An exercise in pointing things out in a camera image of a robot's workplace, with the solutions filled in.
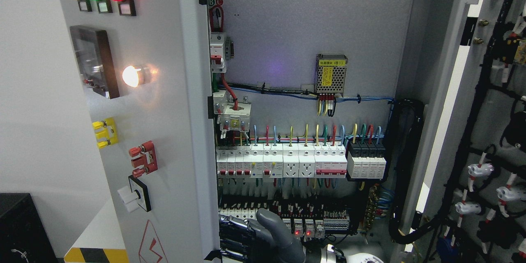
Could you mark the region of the grey robot hand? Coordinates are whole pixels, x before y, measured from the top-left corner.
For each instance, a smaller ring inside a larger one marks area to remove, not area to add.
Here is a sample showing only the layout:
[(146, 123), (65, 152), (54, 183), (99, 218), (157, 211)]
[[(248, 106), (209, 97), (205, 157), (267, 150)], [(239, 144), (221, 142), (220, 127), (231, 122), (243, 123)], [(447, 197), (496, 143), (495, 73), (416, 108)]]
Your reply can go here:
[(280, 216), (258, 209), (255, 219), (219, 215), (220, 253), (243, 263), (303, 263), (303, 245)]

